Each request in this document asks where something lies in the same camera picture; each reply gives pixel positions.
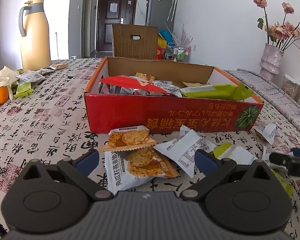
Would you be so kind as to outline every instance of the pumpkin illustration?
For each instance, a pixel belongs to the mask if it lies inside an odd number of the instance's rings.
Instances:
[[[247,107],[238,117],[235,126],[237,129],[245,129],[249,127],[257,118],[259,114],[259,108],[257,106]]]

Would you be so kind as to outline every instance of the triangular cutout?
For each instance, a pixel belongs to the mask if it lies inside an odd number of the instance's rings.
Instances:
[[[37,178],[41,178],[41,175],[39,173],[37,166],[35,165],[32,165],[23,177],[23,179],[37,179]]]
[[[270,179],[270,176],[262,166],[256,168],[252,177],[257,179]]]

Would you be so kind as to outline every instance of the tangerine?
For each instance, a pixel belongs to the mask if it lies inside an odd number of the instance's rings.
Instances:
[[[8,98],[9,98],[9,91],[7,87],[0,87],[0,105],[7,102]]]

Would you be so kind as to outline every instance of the cardboard box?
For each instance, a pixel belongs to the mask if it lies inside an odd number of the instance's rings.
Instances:
[[[100,94],[103,77],[151,74],[156,80],[202,84],[236,84],[238,81],[217,67],[173,62],[105,57],[90,79],[84,99],[91,132],[144,125],[151,133],[171,133],[181,125],[205,132],[249,130],[259,115],[263,101],[255,94],[244,102],[205,98],[155,97]]]
[[[112,25],[114,57],[157,58],[158,28],[143,25]]]

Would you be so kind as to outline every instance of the gray refrigerator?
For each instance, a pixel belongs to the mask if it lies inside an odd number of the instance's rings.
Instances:
[[[171,21],[172,12],[169,20],[167,21],[171,4],[172,0],[148,0],[146,11],[146,26],[158,27],[159,31],[167,30],[167,25],[169,30],[172,32],[174,22],[174,17]]]

